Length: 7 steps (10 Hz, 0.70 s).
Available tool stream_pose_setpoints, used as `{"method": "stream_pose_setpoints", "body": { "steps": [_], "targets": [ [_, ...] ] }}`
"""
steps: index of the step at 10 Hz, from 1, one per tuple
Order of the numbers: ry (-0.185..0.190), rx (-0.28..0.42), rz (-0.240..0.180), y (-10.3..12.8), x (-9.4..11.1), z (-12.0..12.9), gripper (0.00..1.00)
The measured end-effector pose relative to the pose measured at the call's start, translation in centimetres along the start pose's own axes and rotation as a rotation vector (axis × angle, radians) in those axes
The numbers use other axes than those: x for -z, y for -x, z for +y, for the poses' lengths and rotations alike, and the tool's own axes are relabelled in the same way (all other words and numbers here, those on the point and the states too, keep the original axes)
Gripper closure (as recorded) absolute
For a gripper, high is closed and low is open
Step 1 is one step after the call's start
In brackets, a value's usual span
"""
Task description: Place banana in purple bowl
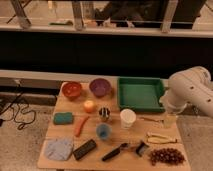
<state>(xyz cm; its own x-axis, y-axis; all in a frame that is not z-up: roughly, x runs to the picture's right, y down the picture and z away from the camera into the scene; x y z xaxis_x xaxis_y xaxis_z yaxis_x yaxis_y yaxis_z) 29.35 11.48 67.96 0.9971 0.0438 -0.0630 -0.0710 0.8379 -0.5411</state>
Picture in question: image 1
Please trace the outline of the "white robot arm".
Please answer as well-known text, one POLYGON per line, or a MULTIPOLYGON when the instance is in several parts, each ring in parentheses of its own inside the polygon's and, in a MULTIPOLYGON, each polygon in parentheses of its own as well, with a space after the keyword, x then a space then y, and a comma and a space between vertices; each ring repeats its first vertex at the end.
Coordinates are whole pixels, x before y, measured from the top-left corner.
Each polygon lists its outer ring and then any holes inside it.
POLYGON ((168 89, 160 97, 163 105, 164 127, 171 128, 187 104, 196 106, 207 116, 213 118, 213 88, 211 74, 201 66, 192 67, 172 74, 168 79, 168 89))

